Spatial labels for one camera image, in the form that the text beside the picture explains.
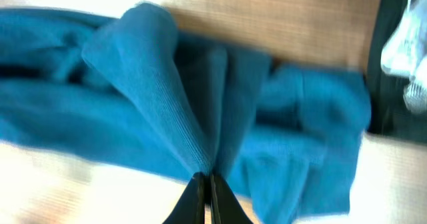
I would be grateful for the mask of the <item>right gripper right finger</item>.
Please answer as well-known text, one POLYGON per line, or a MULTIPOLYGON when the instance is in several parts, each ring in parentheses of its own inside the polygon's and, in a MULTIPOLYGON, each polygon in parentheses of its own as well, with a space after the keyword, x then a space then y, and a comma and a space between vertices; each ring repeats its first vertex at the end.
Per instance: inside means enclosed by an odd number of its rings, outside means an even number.
POLYGON ((230 186, 219 175, 209 176, 210 211, 213 224, 252 224, 230 186))

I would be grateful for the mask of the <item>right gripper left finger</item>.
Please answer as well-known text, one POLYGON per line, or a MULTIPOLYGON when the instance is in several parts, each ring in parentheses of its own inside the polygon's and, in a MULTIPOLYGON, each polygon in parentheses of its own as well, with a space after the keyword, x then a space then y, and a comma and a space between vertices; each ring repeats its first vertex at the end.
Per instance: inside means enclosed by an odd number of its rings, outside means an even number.
POLYGON ((195 173, 163 224, 204 224, 205 175, 195 173))

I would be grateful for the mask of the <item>blue polo shirt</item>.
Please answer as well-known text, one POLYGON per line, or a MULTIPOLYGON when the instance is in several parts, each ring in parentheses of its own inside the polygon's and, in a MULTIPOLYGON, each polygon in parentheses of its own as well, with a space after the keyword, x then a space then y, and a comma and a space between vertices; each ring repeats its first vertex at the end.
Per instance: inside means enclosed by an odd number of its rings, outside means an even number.
POLYGON ((150 3, 119 19, 1 10, 1 138, 187 180, 227 178, 264 223, 348 213, 370 100, 357 72, 274 65, 178 30, 150 3))

